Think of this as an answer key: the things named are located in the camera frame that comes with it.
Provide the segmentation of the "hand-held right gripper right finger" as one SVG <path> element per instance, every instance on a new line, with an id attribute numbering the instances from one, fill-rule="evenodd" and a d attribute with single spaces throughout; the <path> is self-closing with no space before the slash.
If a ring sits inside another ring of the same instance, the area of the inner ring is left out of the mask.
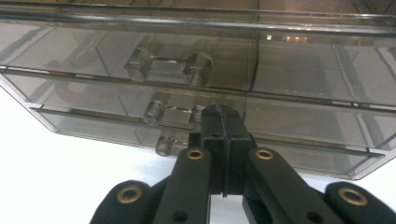
<path id="1" fill-rule="evenodd" d="M 239 113 L 223 107 L 224 168 L 223 195 L 240 195 L 244 190 L 246 157 L 252 148 L 252 137 Z"/>

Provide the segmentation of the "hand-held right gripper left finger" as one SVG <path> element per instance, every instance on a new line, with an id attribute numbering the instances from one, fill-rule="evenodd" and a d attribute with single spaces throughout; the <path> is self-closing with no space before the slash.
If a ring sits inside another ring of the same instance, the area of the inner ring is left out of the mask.
<path id="1" fill-rule="evenodd" d="M 210 186 L 213 194 L 228 196 L 226 148 L 229 145 L 224 128 L 222 105 L 210 105 L 201 111 L 201 130 L 191 133 L 189 146 L 211 153 Z"/>

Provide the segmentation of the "smoky transparent drawer box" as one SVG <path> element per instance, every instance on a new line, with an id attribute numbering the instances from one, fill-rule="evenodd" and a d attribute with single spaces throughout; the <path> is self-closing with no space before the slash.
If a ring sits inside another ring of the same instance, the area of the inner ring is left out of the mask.
<path id="1" fill-rule="evenodd" d="M 132 31 L 148 27 L 396 38 L 396 0 L 0 0 L 0 23 Z M 124 82 L 166 89 L 238 95 L 318 105 L 351 105 L 396 111 L 396 106 L 253 91 Z M 49 130 L 35 112 L 24 106 Z"/>

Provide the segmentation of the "white board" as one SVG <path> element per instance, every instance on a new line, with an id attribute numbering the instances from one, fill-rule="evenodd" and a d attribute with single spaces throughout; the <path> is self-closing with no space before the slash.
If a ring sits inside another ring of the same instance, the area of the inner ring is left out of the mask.
<path id="1" fill-rule="evenodd" d="M 0 224 L 89 224 L 126 180 L 154 185 L 174 159 L 53 133 L 0 88 Z"/>

